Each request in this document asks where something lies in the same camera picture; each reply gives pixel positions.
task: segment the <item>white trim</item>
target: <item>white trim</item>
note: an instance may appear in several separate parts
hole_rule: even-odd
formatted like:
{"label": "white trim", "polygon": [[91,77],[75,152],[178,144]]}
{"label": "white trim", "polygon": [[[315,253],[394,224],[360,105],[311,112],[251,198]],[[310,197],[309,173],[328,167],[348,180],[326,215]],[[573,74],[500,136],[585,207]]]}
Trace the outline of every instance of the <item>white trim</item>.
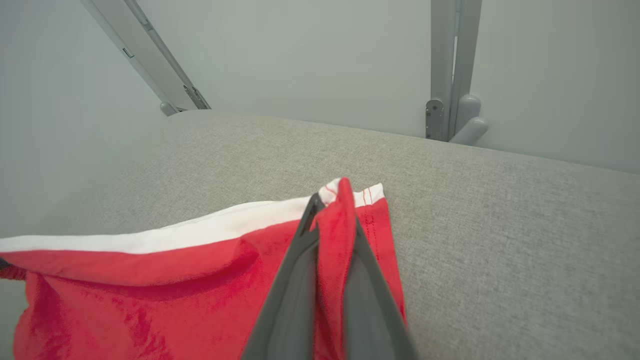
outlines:
{"label": "white trim", "polygon": [[[325,204],[335,200],[336,179],[318,191]],[[354,193],[355,206],[384,198],[382,184]],[[249,202],[204,217],[134,234],[89,236],[27,235],[0,239],[0,253],[32,250],[109,251],[150,254],[238,238],[246,233],[299,219],[309,197]]]}

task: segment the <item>red cloth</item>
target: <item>red cloth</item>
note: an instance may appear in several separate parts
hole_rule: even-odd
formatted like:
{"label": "red cloth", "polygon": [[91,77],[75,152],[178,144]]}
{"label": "red cloth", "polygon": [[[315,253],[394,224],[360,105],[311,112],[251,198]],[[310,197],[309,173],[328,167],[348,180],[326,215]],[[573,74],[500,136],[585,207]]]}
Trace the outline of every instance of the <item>red cloth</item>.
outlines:
{"label": "red cloth", "polygon": [[[369,203],[354,208],[348,180],[336,190],[335,201],[316,216],[321,239],[314,353],[321,360],[345,358],[342,296],[356,215],[404,316],[386,200],[374,202],[369,193]],[[144,254],[7,252],[0,245],[0,258],[26,271],[29,307],[15,331],[15,358],[239,359],[298,222]],[[164,239],[179,225],[163,230]],[[79,240],[84,238],[68,237]]]}

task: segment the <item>white wall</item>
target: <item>white wall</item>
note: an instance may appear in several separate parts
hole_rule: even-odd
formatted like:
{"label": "white wall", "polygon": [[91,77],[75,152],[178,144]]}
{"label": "white wall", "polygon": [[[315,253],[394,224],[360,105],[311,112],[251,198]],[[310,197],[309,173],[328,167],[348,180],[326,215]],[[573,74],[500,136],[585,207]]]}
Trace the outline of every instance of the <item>white wall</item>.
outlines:
{"label": "white wall", "polygon": [[138,2],[214,110],[424,136],[429,1]]}
{"label": "white wall", "polygon": [[640,1],[483,0],[477,145],[640,173]]}
{"label": "white wall", "polygon": [[[79,0],[0,3],[0,237],[56,201],[166,117],[159,99]],[[0,282],[0,359],[26,306]]]}

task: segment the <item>gray fabric surface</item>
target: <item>gray fabric surface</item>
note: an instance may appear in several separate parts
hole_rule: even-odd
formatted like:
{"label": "gray fabric surface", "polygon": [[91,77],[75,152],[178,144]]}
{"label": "gray fabric surface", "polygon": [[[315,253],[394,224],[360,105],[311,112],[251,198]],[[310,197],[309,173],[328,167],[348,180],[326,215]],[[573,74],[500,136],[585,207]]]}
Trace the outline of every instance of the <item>gray fabric surface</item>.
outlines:
{"label": "gray fabric surface", "polygon": [[640,176],[421,138],[189,111],[37,227],[125,233],[382,182],[425,359],[640,357]]}

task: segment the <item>gray metal frame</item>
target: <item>gray metal frame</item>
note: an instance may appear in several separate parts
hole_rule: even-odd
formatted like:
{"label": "gray metal frame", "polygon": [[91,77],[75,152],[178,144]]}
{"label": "gray metal frame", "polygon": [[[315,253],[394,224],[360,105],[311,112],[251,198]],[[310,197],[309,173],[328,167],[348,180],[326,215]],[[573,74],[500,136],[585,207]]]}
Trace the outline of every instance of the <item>gray metal frame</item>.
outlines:
{"label": "gray metal frame", "polygon": [[187,95],[189,95],[191,101],[196,104],[196,107],[198,109],[211,109],[200,91],[198,91],[198,89],[193,85],[180,64],[178,64],[178,61],[175,59],[175,57],[173,57],[173,54],[171,53],[171,51],[169,51],[169,48],[166,46],[160,35],[158,35],[158,32],[153,27],[153,25],[151,25],[151,22],[145,15],[145,12],[142,11],[142,8],[140,8],[140,5],[138,5],[136,0],[124,0],[124,2],[127,4],[133,15],[145,29],[147,35],[149,36],[149,38],[151,38],[151,41],[154,42],[166,61],[169,62],[169,65],[171,65],[173,71],[175,71],[180,80],[182,80],[182,83],[184,84],[184,91],[187,93]]}
{"label": "gray metal frame", "polygon": [[163,113],[170,116],[178,111],[178,107],[169,99],[169,97],[162,91],[160,86],[151,78],[151,75],[145,70],[144,66],[140,63],[135,54],[127,47],[124,41],[118,36],[116,31],[111,27],[111,24],[107,21],[104,15],[93,3],[93,0],[80,0],[87,12],[95,19],[102,30],[107,34],[116,47],[122,52],[122,54],[129,60],[131,66],[140,74],[142,79],[147,83],[151,90],[156,93],[158,98],[162,101],[160,107]]}
{"label": "gray metal frame", "polygon": [[469,94],[471,89],[471,77],[474,71],[481,8],[482,0],[461,0],[455,76],[451,90],[449,128],[445,141],[450,140],[456,131],[459,131],[462,126],[464,126],[464,124],[458,124],[458,102],[464,95]]}
{"label": "gray metal frame", "polygon": [[[455,35],[456,0],[431,0],[431,100],[425,109],[425,135],[433,140],[450,139],[449,108],[452,106],[451,75]],[[437,101],[442,103],[442,112],[435,109],[434,114],[432,111],[437,106]]]}

